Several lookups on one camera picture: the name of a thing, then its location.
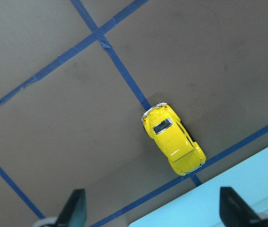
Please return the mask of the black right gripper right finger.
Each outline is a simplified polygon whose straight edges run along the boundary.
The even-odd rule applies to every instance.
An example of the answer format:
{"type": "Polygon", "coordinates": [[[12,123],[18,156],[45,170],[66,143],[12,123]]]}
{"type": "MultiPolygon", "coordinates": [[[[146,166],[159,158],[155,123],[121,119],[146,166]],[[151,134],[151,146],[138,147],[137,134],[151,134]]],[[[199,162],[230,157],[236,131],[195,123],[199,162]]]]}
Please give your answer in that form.
{"type": "Polygon", "coordinates": [[[220,188],[219,216],[225,227],[260,227],[262,223],[232,187],[220,188]]]}

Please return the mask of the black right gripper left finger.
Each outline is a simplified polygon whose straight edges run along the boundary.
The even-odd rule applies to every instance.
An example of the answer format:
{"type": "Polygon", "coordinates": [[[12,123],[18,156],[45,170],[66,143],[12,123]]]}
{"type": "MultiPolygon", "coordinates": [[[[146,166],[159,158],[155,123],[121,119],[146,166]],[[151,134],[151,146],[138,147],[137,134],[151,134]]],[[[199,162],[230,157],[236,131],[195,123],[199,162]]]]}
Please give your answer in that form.
{"type": "Polygon", "coordinates": [[[84,227],[87,221],[85,189],[73,190],[59,214],[56,227],[84,227]]]}

